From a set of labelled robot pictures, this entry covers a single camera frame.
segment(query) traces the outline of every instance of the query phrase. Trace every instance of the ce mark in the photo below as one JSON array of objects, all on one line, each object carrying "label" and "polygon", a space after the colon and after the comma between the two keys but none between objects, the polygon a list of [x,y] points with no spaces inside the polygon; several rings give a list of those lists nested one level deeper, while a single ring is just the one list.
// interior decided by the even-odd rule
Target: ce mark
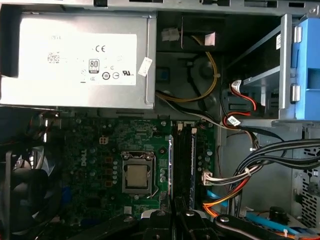
[{"label": "ce mark", "polygon": [[97,45],[95,47],[95,51],[97,51],[98,53],[100,53],[100,52],[104,52],[105,53],[106,52],[105,48],[106,48],[106,45],[103,45],[103,46]]}]

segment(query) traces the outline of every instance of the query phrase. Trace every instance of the power connector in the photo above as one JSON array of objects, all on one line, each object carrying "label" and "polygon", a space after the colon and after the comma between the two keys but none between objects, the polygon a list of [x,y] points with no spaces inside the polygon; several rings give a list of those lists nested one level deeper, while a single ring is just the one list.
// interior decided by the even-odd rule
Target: power connector
[{"label": "power connector", "polygon": [[204,186],[210,186],[211,185],[210,181],[207,181],[207,177],[211,177],[212,178],[213,177],[213,173],[210,172],[209,170],[204,170],[202,172],[202,176],[201,176],[201,180],[202,180],[202,183],[203,183]]}]

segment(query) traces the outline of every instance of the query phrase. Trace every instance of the blue cable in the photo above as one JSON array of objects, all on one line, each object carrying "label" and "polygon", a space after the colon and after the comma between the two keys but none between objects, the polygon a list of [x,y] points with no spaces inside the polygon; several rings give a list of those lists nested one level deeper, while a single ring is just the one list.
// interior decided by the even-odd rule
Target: blue cable
[{"label": "blue cable", "polygon": [[279,232],[283,232],[284,229],[286,229],[288,231],[288,234],[292,234],[292,235],[298,235],[299,232],[296,230],[293,230],[291,227],[282,225],[280,223],[274,222],[274,221],[270,221],[264,217],[261,216],[257,216],[252,212],[247,212],[245,214],[245,218],[249,219],[252,222],[255,222],[256,224],[261,224],[265,227],[268,227],[270,229],[275,229],[278,230]]},{"label": "blue cable", "polygon": [[[206,194],[210,198],[213,198],[213,199],[219,199],[220,198],[217,194],[213,193],[210,190],[207,190]],[[223,207],[227,207],[228,202],[227,201],[223,201],[223,202],[220,203],[220,205],[223,206]],[[282,225],[282,224],[274,222],[274,221],[270,221],[270,220],[268,220],[268,219],[266,219],[264,217],[257,216],[257,215],[255,215],[255,214],[253,214],[251,212],[247,212],[245,217],[248,220],[250,220],[252,222],[255,222],[256,224],[261,224],[261,225],[263,225],[265,227],[268,227],[270,229],[278,230],[279,232],[283,232],[284,229],[286,229],[288,231],[288,234],[292,234],[292,235],[298,235],[299,234],[298,231],[296,231],[296,230],[294,230],[294,229],[292,229],[292,228],[290,228],[288,226]]]},{"label": "blue cable", "polygon": [[[216,195],[215,193],[213,193],[210,190],[207,190],[206,194],[212,199],[219,199],[220,198],[220,196]],[[226,208],[228,206],[228,201],[223,201],[220,203],[220,205]]]}]

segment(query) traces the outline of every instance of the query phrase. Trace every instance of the ram slot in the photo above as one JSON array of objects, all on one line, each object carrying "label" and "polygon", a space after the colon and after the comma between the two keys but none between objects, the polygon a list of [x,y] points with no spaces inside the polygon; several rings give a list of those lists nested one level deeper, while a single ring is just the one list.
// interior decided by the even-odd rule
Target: ram slot
[{"label": "ram slot", "polygon": [[183,197],[187,208],[195,205],[196,133],[189,124],[177,124],[173,130],[173,193]]}]

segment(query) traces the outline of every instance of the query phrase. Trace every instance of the cpu socket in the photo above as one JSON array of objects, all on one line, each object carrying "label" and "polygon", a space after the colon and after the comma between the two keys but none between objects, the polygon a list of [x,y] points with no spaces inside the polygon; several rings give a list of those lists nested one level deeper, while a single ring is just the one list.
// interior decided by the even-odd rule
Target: cpu socket
[{"label": "cpu socket", "polygon": [[151,195],[154,175],[153,152],[123,151],[122,192],[132,195]]}]

